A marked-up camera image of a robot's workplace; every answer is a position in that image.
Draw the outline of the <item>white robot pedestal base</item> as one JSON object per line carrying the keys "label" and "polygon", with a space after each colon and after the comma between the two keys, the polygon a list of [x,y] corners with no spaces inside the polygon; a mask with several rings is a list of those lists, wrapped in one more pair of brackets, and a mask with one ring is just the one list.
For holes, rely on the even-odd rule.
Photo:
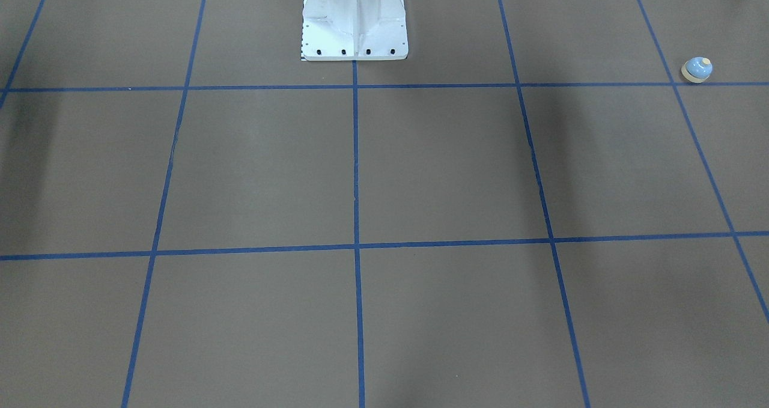
{"label": "white robot pedestal base", "polygon": [[303,0],[303,61],[396,61],[409,56],[406,0]]}

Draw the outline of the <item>brown paper table cover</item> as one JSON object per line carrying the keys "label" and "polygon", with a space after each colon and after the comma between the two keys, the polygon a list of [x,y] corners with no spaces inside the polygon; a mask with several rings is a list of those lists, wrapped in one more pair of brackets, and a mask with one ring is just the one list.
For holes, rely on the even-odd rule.
{"label": "brown paper table cover", "polygon": [[3,407],[767,406],[767,0],[302,5],[2,0]]}

